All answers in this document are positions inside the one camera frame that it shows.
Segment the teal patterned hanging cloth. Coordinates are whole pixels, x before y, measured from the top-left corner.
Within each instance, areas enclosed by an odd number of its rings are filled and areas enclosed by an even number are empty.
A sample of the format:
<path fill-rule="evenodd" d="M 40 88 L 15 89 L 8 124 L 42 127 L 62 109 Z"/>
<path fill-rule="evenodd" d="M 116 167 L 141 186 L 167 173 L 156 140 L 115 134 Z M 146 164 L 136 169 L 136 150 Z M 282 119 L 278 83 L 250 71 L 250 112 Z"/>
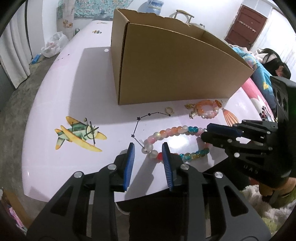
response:
<path fill-rule="evenodd" d="M 119 0 L 119 1 L 74 1 L 73 13 L 75 18 L 94 18 L 102 10 L 105 13 L 113 17 L 113 12 L 115 9 L 126 9 L 132 1 L 129 0 Z"/>

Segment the pink floral blanket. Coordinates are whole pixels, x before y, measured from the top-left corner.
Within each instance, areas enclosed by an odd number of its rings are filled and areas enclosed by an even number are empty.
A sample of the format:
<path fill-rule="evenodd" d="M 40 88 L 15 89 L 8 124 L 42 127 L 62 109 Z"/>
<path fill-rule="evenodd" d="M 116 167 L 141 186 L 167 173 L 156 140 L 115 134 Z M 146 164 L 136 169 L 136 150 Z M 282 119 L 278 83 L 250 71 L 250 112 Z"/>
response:
<path fill-rule="evenodd" d="M 274 121 L 272 110 L 253 80 L 248 78 L 241 87 L 253 103 L 261 119 L 263 121 Z"/>

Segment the brown cardboard box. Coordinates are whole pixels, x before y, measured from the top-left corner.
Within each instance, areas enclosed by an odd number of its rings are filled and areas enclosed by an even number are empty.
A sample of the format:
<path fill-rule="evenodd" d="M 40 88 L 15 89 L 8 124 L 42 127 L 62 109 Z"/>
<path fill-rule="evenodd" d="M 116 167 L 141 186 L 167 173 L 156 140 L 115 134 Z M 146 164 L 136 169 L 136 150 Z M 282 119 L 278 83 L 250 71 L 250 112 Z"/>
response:
<path fill-rule="evenodd" d="M 229 98 L 253 74 L 205 29 L 129 9 L 114 11 L 111 56 L 120 105 Z"/>

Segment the white plastic bag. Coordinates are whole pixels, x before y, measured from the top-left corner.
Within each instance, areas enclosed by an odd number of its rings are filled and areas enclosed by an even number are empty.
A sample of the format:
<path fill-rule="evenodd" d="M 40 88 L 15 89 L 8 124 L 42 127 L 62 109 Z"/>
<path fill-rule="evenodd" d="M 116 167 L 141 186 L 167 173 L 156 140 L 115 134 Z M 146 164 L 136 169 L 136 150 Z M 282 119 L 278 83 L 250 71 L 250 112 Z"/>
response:
<path fill-rule="evenodd" d="M 47 42 L 47 44 L 41 49 L 41 54 L 46 58 L 51 58 L 59 54 L 69 40 L 63 32 L 56 32 Z"/>

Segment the wooden chair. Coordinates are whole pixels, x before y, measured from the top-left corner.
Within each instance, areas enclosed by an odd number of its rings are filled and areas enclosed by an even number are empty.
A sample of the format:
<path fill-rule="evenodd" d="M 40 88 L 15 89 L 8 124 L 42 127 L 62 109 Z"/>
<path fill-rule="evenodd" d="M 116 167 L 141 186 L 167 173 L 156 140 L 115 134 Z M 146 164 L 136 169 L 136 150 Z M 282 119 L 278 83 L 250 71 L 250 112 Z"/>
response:
<path fill-rule="evenodd" d="M 191 23 L 191 20 L 195 18 L 195 16 L 184 10 L 177 9 L 174 13 L 170 15 L 170 18 L 178 19 L 184 21 L 186 24 L 189 24 Z"/>

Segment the blue patterned blanket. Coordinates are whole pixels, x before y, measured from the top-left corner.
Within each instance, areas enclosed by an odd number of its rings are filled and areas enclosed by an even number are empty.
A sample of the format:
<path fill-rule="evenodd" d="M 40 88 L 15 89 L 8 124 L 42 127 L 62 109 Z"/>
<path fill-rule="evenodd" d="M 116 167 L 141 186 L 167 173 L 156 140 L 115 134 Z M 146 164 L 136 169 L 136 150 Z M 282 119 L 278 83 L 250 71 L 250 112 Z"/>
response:
<path fill-rule="evenodd" d="M 244 47 L 230 45 L 231 48 L 242 57 L 254 70 L 251 79 L 266 99 L 270 109 L 275 111 L 276 102 L 274 101 L 274 93 L 270 80 L 271 74 L 264 68 L 252 52 Z"/>

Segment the small blue floor object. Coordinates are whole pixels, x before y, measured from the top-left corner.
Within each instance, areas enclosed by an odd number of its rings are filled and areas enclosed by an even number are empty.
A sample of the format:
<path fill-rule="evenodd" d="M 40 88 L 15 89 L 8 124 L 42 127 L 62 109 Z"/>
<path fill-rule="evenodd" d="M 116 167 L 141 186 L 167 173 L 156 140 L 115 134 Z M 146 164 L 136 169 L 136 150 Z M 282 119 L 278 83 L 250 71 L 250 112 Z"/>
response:
<path fill-rule="evenodd" d="M 36 64 L 38 63 L 39 59 L 41 58 L 42 54 L 37 54 L 31 61 L 31 64 Z"/>

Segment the fluffy white green rug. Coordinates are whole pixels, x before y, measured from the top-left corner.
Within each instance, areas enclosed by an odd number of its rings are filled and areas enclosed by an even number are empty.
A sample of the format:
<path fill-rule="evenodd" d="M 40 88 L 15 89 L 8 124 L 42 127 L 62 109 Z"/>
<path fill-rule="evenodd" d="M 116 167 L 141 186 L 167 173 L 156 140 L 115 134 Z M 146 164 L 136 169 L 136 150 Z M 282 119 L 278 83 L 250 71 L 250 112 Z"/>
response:
<path fill-rule="evenodd" d="M 271 235 L 283 226 L 295 207 L 295 188 L 291 193 L 278 197 L 272 205 L 262 200 L 258 185 L 249 185 L 241 193 L 265 222 Z"/>

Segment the blue water dispenser bottle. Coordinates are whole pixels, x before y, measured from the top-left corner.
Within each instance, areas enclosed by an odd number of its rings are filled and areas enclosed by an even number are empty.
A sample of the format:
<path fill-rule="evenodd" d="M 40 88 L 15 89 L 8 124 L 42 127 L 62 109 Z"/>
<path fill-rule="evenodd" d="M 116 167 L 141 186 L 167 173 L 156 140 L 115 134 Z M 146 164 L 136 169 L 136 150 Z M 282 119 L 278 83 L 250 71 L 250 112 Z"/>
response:
<path fill-rule="evenodd" d="M 154 13 L 156 15 L 160 15 L 162 7 L 164 5 L 163 1 L 160 0 L 148 0 L 143 3 L 139 8 L 139 13 Z"/>

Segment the dark red door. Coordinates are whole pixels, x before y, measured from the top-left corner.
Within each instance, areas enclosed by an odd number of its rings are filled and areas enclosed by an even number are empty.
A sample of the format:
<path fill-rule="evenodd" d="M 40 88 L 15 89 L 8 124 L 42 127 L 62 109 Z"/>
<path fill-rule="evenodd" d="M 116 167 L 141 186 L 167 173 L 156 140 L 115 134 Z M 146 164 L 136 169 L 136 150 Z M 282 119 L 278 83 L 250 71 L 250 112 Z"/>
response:
<path fill-rule="evenodd" d="M 267 18 L 259 12 L 242 5 L 231 25 L 225 41 L 250 50 L 261 33 Z"/>

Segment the person with black hair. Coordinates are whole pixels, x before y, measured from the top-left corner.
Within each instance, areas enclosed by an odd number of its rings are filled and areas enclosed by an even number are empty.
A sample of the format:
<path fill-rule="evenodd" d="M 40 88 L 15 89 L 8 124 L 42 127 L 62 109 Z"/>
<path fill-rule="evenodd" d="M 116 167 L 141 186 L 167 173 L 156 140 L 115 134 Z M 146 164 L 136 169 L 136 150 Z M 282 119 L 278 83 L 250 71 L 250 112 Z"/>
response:
<path fill-rule="evenodd" d="M 262 57 L 261 64 L 271 74 L 271 76 L 279 76 L 290 79 L 290 69 L 275 51 L 265 48 L 259 54 Z"/>

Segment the white curtain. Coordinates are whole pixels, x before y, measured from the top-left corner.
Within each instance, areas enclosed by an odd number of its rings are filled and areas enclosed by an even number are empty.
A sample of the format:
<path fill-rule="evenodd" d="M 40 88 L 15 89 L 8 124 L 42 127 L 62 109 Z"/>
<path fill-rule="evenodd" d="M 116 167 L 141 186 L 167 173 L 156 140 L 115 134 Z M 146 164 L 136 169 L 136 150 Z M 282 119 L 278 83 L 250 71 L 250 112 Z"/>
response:
<path fill-rule="evenodd" d="M 1 65 L 14 88 L 31 74 L 32 54 L 26 33 L 25 6 L 25 3 L 20 6 L 1 35 Z"/>

